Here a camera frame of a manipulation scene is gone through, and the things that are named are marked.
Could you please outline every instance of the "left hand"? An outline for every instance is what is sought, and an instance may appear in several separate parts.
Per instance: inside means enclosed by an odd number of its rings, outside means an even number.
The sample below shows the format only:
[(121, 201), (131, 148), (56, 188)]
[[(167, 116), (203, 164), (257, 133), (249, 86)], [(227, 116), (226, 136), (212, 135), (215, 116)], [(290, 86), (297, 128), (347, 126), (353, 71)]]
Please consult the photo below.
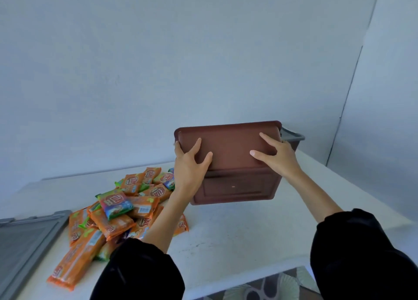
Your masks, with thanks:
[(202, 139), (198, 138), (192, 149), (187, 153), (183, 153), (180, 143), (178, 141), (175, 142), (175, 191), (177, 192), (177, 196), (184, 197), (187, 202), (191, 200), (199, 189), (206, 171), (212, 162), (213, 153), (208, 152), (204, 161), (201, 164), (196, 164), (194, 156), (199, 151), (201, 143)]

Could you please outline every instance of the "white tabletop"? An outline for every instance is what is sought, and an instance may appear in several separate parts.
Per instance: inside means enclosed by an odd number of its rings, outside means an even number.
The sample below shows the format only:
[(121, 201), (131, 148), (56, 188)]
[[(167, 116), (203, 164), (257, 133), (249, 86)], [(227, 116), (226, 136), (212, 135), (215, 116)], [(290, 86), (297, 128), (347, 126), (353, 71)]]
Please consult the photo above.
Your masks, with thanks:
[[(296, 152), (303, 170), (344, 210), (373, 213), (383, 229), (410, 220), (330, 171)], [(174, 164), (158, 165), (167, 171)], [(0, 207), (0, 218), (42, 216), (78, 210), (95, 201), (126, 174), (145, 167), (101, 172), (30, 183)], [(316, 222), (297, 192), (282, 180), (273, 200), (222, 203), (186, 208), (190, 232), (173, 238), (169, 254), (184, 282), (184, 299), (195, 299), (267, 275), (308, 264)], [(105, 264), (94, 261), (73, 292), (46, 283), (68, 251), (68, 229), (57, 239), (18, 299), (88, 299)]]

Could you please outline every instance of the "brown plastic box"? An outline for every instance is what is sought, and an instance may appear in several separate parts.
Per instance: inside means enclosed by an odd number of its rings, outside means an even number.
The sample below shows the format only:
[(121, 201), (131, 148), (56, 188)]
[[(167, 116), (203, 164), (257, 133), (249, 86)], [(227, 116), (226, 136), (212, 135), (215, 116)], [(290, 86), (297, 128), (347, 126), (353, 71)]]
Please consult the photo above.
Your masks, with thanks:
[[(191, 204), (273, 199), (282, 177), (253, 158), (249, 151), (275, 155), (276, 149), (268, 145), (259, 133), (281, 140), (281, 128), (279, 121), (266, 121), (176, 129), (175, 140), (180, 142), (184, 152), (188, 152), (201, 137), (201, 148), (195, 156), (197, 163), (201, 163), (208, 152), (213, 152), (212, 163)], [(290, 143), (296, 149), (304, 137), (294, 139)]]

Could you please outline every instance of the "black sleeve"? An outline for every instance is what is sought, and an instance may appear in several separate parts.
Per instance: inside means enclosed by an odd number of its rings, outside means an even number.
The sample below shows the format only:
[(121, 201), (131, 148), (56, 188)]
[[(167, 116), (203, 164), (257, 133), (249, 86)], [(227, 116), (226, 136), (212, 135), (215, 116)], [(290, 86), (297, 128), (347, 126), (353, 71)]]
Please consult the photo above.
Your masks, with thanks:
[(112, 253), (90, 299), (181, 299), (184, 289), (169, 255), (139, 239), (127, 239)]
[(418, 268), (395, 249), (373, 214), (335, 213), (318, 224), (311, 267), (327, 299), (408, 299)]

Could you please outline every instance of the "patterned floor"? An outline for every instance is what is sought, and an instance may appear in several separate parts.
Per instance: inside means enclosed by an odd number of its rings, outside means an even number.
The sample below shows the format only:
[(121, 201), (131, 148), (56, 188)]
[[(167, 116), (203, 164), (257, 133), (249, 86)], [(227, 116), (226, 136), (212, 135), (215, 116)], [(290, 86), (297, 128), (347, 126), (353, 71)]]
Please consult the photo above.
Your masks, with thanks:
[(293, 268), (196, 300), (322, 300), (305, 267)]

